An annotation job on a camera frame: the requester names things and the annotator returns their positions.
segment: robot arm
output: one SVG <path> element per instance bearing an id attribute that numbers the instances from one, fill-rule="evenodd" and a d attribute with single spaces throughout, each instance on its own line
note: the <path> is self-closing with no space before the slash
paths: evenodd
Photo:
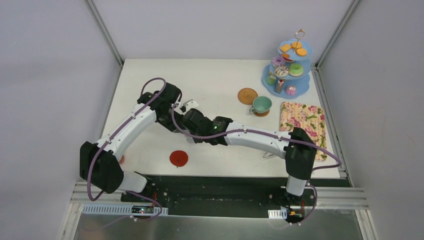
<path id="1" fill-rule="evenodd" d="M 217 116 L 213 120 L 210 120 L 194 108 L 182 115 L 174 112 L 172 108 L 172 105 L 177 101 L 180 94 L 181 91 L 176 86 L 166 83 L 165 90 L 162 94 L 157 96 L 157 99 L 144 110 L 140 111 L 144 104 L 153 97 L 153 94 L 150 92 L 144 93 L 137 100 L 138 104 L 118 127 L 99 139 L 96 143 L 85 142 L 81 146 L 80 176 L 85 180 L 88 179 L 89 166 L 94 155 L 99 150 L 98 146 L 109 142 L 95 160 L 91 183 L 109 194 L 116 190 L 141 192 L 146 186 L 146 178 L 135 172 L 122 171 L 118 160 L 121 159 L 125 150 L 141 132 L 155 122 L 172 132 L 177 132 L 178 128 L 172 120 L 172 117 L 174 117 L 176 124 L 182 127 L 182 130 L 188 131 L 194 136 L 193 140 L 195 143 L 206 142 L 211 145 L 245 146 L 269 152 L 285 159 L 286 170 L 289 174 L 286 186 L 287 192 L 294 196 L 301 196 L 303 194 L 305 184 L 312 174 L 316 149 L 252 132 L 260 131 L 269 135 L 313 143 L 303 129 L 295 128 L 293 132 L 268 131 L 245 126 L 242 123 L 222 116 Z M 196 137 L 213 136 L 240 129 L 244 129 L 245 131 L 233 131 L 208 139 L 198 139 Z"/>

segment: floral placemat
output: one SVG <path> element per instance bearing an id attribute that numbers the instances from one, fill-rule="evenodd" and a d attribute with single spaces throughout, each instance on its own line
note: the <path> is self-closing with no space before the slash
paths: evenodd
<path id="1" fill-rule="evenodd" d="M 302 128 L 316 145 L 327 149 L 326 118 L 321 107 L 285 101 L 281 104 L 280 122 L 280 131 Z M 315 161 L 324 162 L 326 159 L 326 154 L 316 152 Z"/>

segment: white table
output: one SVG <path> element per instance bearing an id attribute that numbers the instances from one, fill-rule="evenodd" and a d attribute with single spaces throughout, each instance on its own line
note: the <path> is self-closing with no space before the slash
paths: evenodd
<path id="1" fill-rule="evenodd" d="M 248 126 L 278 130 L 283 98 L 275 97 L 262 85 L 261 76 L 268 60 L 222 59 L 126 59 L 106 120 L 103 134 L 107 134 L 131 111 L 146 81 L 162 77 L 176 85 L 183 93 L 182 102 L 194 99 L 199 109 L 211 120 L 223 116 Z M 289 102 L 320 106 L 312 74 L 307 93 Z M 154 92 L 162 87 L 155 81 L 146 87 Z M 237 99 L 242 88 L 252 88 L 259 96 L 272 100 L 266 117 L 250 114 L 249 105 Z M 327 149 L 333 152 L 327 131 Z M 170 154 L 182 150 L 188 163 L 176 167 Z M 184 135 L 169 132 L 160 124 L 145 130 L 126 150 L 123 169 L 151 175 L 176 176 L 232 176 L 232 177 L 288 177 L 285 161 L 278 157 L 262 159 L 263 151 L 243 146 L 212 146 L 208 143 L 188 143 Z M 335 160 L 315 162 L 314 167 L 333 165 Z M 339 178 L 337 168 L 317 170 L 313 178 Z"/>

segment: gray wall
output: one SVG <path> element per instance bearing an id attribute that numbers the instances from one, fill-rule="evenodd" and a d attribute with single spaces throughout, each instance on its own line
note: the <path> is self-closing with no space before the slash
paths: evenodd
<path id="1" fill-rule="evenodd" d="M 302 28 L 316 61 L 352 0 L 95 0 L 122 57 L 271 59 Z"/>
<path id="2" fill-rule="evenodd" d="M 424 239 L 424 1 L 364 0 L 322 66 L 382 240 Z"/>
<path id="3" fill-rule="evenodd" d="M 0 3 L 0 239 L 56 239 L 118 65 L 84 1 Z"/>

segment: brown coaster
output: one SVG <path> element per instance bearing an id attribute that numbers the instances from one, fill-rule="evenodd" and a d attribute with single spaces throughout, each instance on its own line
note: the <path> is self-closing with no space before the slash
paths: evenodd
<path id="1" fill-rule="evenodd" d="M 254 114 L 256 115 L 256 116 L 258 116 L 258 117 L 265 117 L 266 115 L 268 115 L 270 113 L 270 111 L 268 110 L 268 111 L 266 111 L 266 112 L 264 112 L 264 113 L 257 113 L 257 112 L 254 112 Z"/>
<path id="2" fill-rule="evenodd" d="M 246 105 L 252 105 L 253 100 L 255 100 L 255 98 L 257 97 L 258 97 L 258 93 L 252 88 L 243 88 L 237 94 L 238 100 L 242 104 L 246 104 Z"/>

